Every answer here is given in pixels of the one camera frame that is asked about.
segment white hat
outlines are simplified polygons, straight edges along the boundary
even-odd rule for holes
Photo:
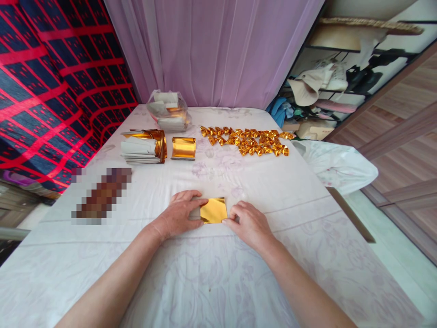
[[[322,86],[326,70],[317,69],[301,73],[295,80],[287,80],[293,90],[296,104],[309,106],[319,99],[319,89]]]

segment stack of paper squares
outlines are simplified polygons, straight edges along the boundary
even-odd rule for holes
[[[167,156],[162,130],[134,130],[122,133],[122,157],[130,165],[164,163]]]

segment cardboard box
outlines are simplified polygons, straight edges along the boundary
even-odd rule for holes
[[[282,131],[284,132],[290,132],[294,133],[294,131],[299,130],[300,124],[294,119],[287,120],[284,122],[284,125],[282,127]]]
[[[301,139],[321,141],[334,129],[330,122],[308,120],[300,124],[296,134]]]
[[[373,238],[372,234],[367,230],[367,228],[360,221],[358,216],[356,216],[352,208],[346,203],[345,199],[343,198],[342,195],[340,195],[337,189],[331,187],[326,187],[326,189],[328,189],[331,196],[335,199],[335,201],[341,207],[341,209],[344,211],[347,217],[352,221],[353,225],[358,230],[358,232],[364,237],[364,239],[370,244],[376,243],[375,238]]]

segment white bed sheet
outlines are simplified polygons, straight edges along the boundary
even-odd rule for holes
[[[165,164],[133,166],[132,183],[108,221],[71,224],[71,211],[106,168],[129,167],[121,132],[157,128],[139,105],[0,268],[0,326],[51,327],[136,234],[187,189],[239,200],[264,212],[276,237],[360,327],[416,327],[422,316],[288,140],[288,157],[242,157],[211,146],[200,125],[277,129],[253,108],[190,108],[193,126],[166,134]],[[195,137],[195,161],[172,161],[172,136]],[[192,213],[198,217],[199,212]],[[205,225],[158,250],[134,296],[127,327],[294,327],[292,311],[264,261],[224,225]]]

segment purple curtain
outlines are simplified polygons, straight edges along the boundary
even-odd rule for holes
[[[138,96],[265,109],[323,0],[105,0]]]

